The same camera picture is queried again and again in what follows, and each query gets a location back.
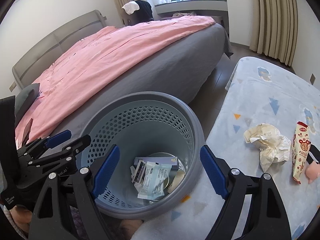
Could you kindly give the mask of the lined paper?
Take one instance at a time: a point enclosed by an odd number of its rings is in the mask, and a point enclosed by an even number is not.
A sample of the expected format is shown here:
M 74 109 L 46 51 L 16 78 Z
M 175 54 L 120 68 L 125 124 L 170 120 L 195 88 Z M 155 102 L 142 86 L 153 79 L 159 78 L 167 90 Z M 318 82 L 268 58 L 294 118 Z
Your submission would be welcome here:
M 244 132 L 247 144 L 253 144 L 259 150 L 260 166 L 265 173 L 272 164 L 289 161 L 291 140 L 282 135 L 271 124 L 261 123 Z

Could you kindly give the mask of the red beige candy wrapper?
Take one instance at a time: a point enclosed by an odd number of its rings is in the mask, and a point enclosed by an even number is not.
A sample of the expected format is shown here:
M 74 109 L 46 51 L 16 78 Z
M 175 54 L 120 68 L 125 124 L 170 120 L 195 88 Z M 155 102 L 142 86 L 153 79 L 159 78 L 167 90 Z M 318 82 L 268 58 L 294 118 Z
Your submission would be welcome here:
M 308 125 L 301 121 L 297 122 L 292 143 L 292 177 L 299 185 L 311 146 L 309 135 Z

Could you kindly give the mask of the pale green wipes packet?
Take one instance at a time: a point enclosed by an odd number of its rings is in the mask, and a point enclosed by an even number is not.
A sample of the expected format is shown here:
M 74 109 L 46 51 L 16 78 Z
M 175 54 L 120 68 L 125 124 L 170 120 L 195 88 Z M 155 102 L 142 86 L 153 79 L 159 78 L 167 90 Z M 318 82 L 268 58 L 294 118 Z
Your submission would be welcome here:
M 146 163 L 143 186 L 138 193 L 139 199 L 156 200 L 164 196 L 164 181 L 169 178 L 172 165 Z

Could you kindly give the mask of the grey perforated trash bin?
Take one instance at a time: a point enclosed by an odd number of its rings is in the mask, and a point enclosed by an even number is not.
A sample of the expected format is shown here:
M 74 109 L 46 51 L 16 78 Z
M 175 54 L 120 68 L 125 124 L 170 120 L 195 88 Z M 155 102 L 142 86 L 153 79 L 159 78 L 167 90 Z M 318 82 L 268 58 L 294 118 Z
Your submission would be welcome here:
M 79 168 L 91 166 L 112 145 L 120 159 L 95 202 L 100 212 L 120 219 L 151 219 L 179 204 L 197 183 L 204 145 L 201 124 L 180 99 L 161 92 L 133 93 L 101 109 L 84 127 L 91 144 L 76 158 Z M 129 168 L 135 157 L 177 157 L 185 176 L 171 193 L 157 200 L 138 198 Z

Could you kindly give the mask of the lavender cardboard box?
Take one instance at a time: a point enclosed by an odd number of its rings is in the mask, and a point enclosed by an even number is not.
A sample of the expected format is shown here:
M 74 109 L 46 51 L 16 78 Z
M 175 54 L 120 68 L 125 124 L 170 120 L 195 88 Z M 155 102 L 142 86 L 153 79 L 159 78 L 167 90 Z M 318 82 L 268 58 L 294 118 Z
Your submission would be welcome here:
M 135 157 L 133 165 L 137 166 L 138 162 L 154 162 L 162 165 L 171 165 L 172 168 L 178 169 L 178 159 L 176 157 Z

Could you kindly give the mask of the white playing card box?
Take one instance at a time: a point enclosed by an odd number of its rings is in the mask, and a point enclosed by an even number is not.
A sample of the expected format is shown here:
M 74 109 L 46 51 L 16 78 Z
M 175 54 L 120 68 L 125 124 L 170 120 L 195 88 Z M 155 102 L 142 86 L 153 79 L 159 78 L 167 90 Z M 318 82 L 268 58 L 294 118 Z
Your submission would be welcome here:
M 140 183 L 142 181 L 143 176 L 144 176 L 145 170 L 146 170 L 146 162 L 140 159 L 138 161 L 135 172 L 132 176 L 132 182 L 133 183 Z

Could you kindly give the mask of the white tissue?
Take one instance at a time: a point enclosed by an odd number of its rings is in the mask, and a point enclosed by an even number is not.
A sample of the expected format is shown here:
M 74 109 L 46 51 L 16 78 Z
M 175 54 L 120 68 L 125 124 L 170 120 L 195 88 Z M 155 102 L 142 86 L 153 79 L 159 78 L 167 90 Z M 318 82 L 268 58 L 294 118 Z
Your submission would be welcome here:
M 140 192 L 143 183 L 144 183 L 144 174 L 145 174 L 145 168 L 135 168 L 134 166 L 130 166 L 130 172 L 131 172 L 131 182 L 133 183 L 135 189 L 137 192 Z

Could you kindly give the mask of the red white paper cup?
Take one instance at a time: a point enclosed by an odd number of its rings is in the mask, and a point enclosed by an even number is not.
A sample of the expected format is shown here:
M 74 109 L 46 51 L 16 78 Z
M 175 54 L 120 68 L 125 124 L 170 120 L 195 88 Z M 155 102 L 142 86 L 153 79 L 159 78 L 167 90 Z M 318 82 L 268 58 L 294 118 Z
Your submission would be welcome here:
M 157 152 L 157 153 L 153 153 L 151 155 L 149 155 L 149 157 L 152 157 L 152 158 L 176 158 L 176 165 L 173 165 L 170 172 L 169 172 L 169 178 L 168 178 L 168 182 L 166 185 L 164 185 L 164 193 L 165 195 L 168 195 L 168 188 L 169 186 L 172 184 L 173 182 L 173 179 L 175 178 L 177 172 L 179 170 L 182 170 L 184 172 L 186 172 L 186 169 L 185 169 L 185 165 L 182 163 L 182 161 L 180 160 L 179 157 L 175 156 L 175 155 L 172 155 L 170 153 L 165 153 L 165 152 Z

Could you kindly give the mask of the black phone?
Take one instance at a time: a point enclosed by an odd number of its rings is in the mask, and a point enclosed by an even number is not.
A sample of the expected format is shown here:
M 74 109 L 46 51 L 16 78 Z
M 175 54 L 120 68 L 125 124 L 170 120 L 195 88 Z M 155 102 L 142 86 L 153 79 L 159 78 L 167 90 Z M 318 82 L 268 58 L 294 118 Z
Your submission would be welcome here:
M 31 131 L 32 124 L 33 124 L 33 118 L 31 118 L 29 120 L 29 122 L 27 123 L 27 125 L 23 131 L 22 146 L 26 145 L 29 140 L 29 134 Z

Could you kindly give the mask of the grey pillow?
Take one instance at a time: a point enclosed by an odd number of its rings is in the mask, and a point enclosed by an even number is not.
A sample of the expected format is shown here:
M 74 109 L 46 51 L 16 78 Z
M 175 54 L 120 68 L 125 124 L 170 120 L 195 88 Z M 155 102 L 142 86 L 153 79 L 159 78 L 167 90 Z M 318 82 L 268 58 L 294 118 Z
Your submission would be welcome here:
M 31 107 L 39 95 L 40 84 L 32 83 L 28 85 L 16 96 L 15 99 L 15 127 L 19 124 L 27 110 Z

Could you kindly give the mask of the pink plush toy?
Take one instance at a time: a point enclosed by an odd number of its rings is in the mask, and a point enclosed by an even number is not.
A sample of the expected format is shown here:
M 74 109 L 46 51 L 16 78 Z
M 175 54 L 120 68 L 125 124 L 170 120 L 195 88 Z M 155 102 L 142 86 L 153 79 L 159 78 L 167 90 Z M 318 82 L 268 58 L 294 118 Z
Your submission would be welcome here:
M 311 184 L 320 176 L 320 165 L 313 161 L 305 171 L 305 175 L 308 178 L 308 183 Z

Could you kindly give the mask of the grey headboard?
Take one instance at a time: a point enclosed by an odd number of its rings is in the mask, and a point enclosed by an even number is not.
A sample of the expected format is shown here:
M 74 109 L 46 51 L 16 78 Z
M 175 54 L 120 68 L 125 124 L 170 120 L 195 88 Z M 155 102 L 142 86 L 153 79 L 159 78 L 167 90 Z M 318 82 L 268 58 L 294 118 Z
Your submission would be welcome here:
M 24 89 L 32 84 L 76 42 L 106 26 L 106 17 L 99 10 L 93 10 L 52 31 L 29 49 L 13 66 L 12 73 L 17 85 Z

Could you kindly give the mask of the pink bed cover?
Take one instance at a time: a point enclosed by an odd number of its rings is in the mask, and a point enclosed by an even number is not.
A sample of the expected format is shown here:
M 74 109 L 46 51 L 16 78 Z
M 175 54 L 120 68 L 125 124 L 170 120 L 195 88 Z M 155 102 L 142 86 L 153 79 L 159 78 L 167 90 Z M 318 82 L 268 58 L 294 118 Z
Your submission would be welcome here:
M 215 24 L 209 16 L 183 16 L 116 28 L 107 26 L 76 42 L 36 80 L 39 96 L 15 129 L 23 140 L 46 137 L 106 85 L 168 45 Z

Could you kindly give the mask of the light blue patterned blanket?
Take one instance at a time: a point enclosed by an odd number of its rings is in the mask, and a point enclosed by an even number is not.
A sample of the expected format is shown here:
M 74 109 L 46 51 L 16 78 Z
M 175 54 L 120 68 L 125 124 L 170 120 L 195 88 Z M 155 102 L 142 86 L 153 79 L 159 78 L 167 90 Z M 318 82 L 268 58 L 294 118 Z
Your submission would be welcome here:
M 206 140 L 212 152 L 249 176 L 262 175 L 259 151 L 244 132 L 271 124 L 289 139 L 296 123 L 310 127 L 310 140 L 319 146 L 319 90 L 300 77 L 256 57 L 238 61 L 228 82 L 221 111 Z M 279 190 L 289 219 L 291 238 L 299 239 L 319 208 L 319 181 L 292 178 L 292 163 L 273 164 L 269 174 Z M 205 172 L 190 196 L 171 211 L 148 220 L 134 239 L 205 239 L 223 206 Z

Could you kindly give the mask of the grey bed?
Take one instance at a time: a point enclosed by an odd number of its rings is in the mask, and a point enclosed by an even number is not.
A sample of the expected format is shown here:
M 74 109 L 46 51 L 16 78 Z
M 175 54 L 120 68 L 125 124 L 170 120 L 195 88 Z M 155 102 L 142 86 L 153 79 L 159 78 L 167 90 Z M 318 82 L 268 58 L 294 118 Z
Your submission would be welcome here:
M 68 129 L 77 138 L 103 107 L 135 92 L 164 92 L 184 102 L 191 102 L 222 55 L 232 55 L 231 44 L 224 27 L 215 23 L 133 66 L 67 116 L 50 135 Z

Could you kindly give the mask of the white cloth on chair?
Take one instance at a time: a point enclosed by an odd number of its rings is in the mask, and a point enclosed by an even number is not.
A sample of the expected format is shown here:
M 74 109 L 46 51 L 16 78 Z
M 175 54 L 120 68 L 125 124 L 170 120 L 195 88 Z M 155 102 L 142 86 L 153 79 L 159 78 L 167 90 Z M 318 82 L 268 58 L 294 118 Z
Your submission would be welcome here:
M 121 7 L 127 15 L 132 15 L 135 11 L 140 9 L 139 5 L 135 1 L 130 1 Z

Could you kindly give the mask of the right beige curtain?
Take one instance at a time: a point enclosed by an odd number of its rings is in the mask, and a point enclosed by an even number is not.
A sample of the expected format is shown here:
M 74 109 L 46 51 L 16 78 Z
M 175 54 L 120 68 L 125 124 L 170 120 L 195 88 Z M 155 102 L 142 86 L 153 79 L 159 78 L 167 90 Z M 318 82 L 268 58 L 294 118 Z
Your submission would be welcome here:
M 292 66 L 298 34 L 296 0 L 253 0 L 250 50 Z

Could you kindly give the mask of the grey window bench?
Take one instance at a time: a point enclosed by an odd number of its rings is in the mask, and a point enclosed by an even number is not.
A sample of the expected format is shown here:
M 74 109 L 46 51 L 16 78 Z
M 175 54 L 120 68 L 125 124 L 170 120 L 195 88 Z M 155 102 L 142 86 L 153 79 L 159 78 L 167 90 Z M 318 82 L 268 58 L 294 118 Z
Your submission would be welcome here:
M 228 37 L 229 18 L 226 0 L 185 0 L 156 5 L 153 8 L 161 20 L 178 18 L 187 15 L 210 16 L 224 27 Z

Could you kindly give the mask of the wall socket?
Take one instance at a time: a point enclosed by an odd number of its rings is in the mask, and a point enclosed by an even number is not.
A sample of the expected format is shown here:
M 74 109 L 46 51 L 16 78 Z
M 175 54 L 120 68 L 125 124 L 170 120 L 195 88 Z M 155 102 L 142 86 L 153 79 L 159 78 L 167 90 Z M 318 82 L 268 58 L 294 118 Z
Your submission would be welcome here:
M 314 74 L 311 74 L 310 76 L 310 83 L 313 85 L 315 82 L 316 77 L 314 76 Z

